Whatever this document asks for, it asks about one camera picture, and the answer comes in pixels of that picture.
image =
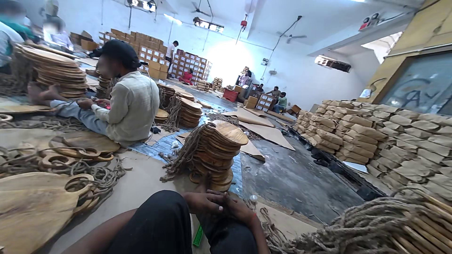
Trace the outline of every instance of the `man in green shirt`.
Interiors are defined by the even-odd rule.
[[[287,106],[286,92],[282,92],[279,97],[278,104],[273,107],[273,110],[276,113],[280,113],[281,110],[286,108],[286,106]]]

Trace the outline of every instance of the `white shirt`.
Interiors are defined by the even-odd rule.
[[[176,47],[174,47],[174,44],[170,43],[168,45],[168,49],[166,50],[166,56],[169,57],[169,58],[173,58],[173,56],[171,55],[171,51],[175,50],[175,49],[176,49]]]
[[[23,43],[24,39],[11,27],[0,22],[0,67],[7,65],[11,57],[7,55],[10,45],[13,43]]]
[[[57,0],[46,0],[46,14],[53,15],[55,6],[58,7],[58,1]]]
[[[160,105],[159,88],[139,71],[121,77],[111,92],[111,109],[94,104],[97,118],[108,122],[107,136],[123,146],[147,139]]]
[[[63,31],[59,34],[50,34],[47,33],[46,30],[44,30],[44,41],[51,44],[63,46],[70,51],[74,51],[74,45],[72,44],[71,39],[69,39],[69,35],[67,35],[66,31]]]

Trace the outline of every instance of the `hand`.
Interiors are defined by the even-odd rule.
[[[78,100],[77,104],[79,105],[79,107],[81,109],[87,110],[87,109],[91,109],[91,106],[94,104],[94,102],[93,102],[93,100],[91,100],[89,98],[84,98],[84,99]]]
[[[224,203],[228,211],[231,213],[231,215],[248,226],[251,225],[253,219],[256,217],[254,211],[248,208],[248,206],[245,204],[245,202],[243,202],[243,200],[233,199],[228,193],[219,193],[217,191],[212,190],[207,190],[207,193],[223,195]]]
[[[186,192],[182,194],[188,204],[190,213],[214,213],[223,212],[223,196],[212,193],[193,193]]]

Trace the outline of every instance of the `black cap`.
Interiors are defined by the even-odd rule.
[[[115,39],[106,42],[102,47],[101,54],[120,60],[122,65],[128,69],[138,68],[141,66],[137,53],[132,46],[121,40]]]

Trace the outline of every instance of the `knee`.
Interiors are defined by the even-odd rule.
[[[152,210],[166,216],[188,212],[185,199],[179,193],[170,190],[154,193],[140,206],[140,209]]]

